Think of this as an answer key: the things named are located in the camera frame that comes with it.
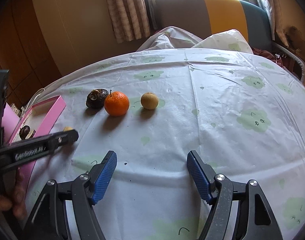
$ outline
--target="silver bolt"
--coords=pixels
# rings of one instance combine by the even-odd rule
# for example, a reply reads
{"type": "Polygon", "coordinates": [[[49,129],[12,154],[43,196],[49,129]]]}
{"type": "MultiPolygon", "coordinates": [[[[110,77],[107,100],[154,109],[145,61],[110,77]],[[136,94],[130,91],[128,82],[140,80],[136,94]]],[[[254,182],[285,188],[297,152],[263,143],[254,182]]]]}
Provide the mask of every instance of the silver bolt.
{"type": "Polygon", "coordinates": [[[217,174],[216,179],[218,180],[224,180],[226,177],[223,174],[217,174]]]}
{"type": "Polygon", "coordinates": [[[50,180],[47,181],[47,185],[52,186],[52,185],[54,185],[54,182],[55,181],[53,179],[50,179],[50,180]]]}
{"type": "Polygon", "coordinates": [[[249,181],[249,184],[252,185],[252,186],[257,186],[257,185],[258,185],[258,182],[255,181],[254,179],[251,179],[251,180],[249,181]]]}
{"type": "Polygon", "coordinates": [[[81,175],[79,176],[79,178],[80,178],[81,180],[87,180],[87,179],[89,178],[89,176],[88,176],[87,174],[81,174],[81,175]]]}

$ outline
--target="blue textured pad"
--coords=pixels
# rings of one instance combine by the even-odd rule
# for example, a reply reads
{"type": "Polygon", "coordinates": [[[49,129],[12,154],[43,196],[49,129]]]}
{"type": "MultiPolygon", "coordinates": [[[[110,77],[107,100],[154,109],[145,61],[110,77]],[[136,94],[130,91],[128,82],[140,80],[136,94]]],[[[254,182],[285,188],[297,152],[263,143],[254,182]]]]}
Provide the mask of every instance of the blue textured pad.
{"type": "Polygon", "coordinates": [[[96,205],[105,195],[108,184],[117,166],[117,154],[114,152],[106,162],[98,179],[94,183],[94,195],[91,198],[92,204],[96,205]]]}
{"type": "Polygon", "coordinates": [[[208,204],[212,201],[210,183],[191,153],[187,155],[187,168],[196,184],[200,197],[208,204]]]}

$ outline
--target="dark purple fruit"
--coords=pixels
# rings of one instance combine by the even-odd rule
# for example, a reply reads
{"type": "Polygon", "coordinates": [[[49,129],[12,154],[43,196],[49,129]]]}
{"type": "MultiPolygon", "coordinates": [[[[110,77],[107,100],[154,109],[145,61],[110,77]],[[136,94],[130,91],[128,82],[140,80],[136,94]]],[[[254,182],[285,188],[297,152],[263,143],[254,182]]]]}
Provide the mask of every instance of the dark purple fruit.
{"type": "Polygon", "coordinates": [[[94,89],[87,96],[86,106],[94,109],[103,108],[103,103],[108,96],[106,89],[94,89]]]}
{"type": "Polygon", "coordinates": [[[30,132],[30,127],[28,125],[25,125],[24,127],[22,127],[19,131],[19,137],[21,140],[25,140],[25,138],[27,137],[27,135],[30,132]]]}

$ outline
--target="bed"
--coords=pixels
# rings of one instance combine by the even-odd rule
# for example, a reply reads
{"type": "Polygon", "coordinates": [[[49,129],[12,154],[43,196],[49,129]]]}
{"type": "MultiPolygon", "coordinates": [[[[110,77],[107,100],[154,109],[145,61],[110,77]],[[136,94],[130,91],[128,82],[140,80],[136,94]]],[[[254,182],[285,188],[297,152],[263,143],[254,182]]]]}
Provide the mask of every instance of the bed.
{"type": "MultiPolygon", "coordinates": [[[[138,51],[57,80],[39,101],[56,95],[67,106],[52,132],[70,126],[79,139],[36,162],[28,213],[49,179],[73,180],[113,150],[116,171],[94,206],[106,239],[197,239],[210,207],[187,171],[187,154],[196,150],[230,180],[259,182],[285,240],[305,222],[305,88],[272,61],[205,48],[138,51]],[[125,93],[127,114],[87,109],[96,88],[125,93]],[[155,111],[140,104],[149,91],[160,99],[155,111]]],[[[227,239],[236,210],[233,204],[227,239]]],[[[71,203],[67,213],[79,239],[71,203]]]]}

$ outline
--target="curtain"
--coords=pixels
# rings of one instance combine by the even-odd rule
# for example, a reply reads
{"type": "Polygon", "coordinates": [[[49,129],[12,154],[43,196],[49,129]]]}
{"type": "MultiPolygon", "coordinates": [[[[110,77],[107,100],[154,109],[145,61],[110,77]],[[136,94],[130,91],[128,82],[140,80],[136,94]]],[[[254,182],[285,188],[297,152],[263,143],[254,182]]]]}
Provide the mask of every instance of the curtain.
{"type": "Polygon", "coordinates": [[[289,46],[284,30],[282,28],[282,15],[279,0],[257,0],[259,6],[266,11],[272,32],[272,39],[275,40],[275,33],[285,46],[289,46]]]}
{"type": "Polygon", "coordinates": [[[144,0],[107,0],[118,43],[150,36],[144,0]]]}

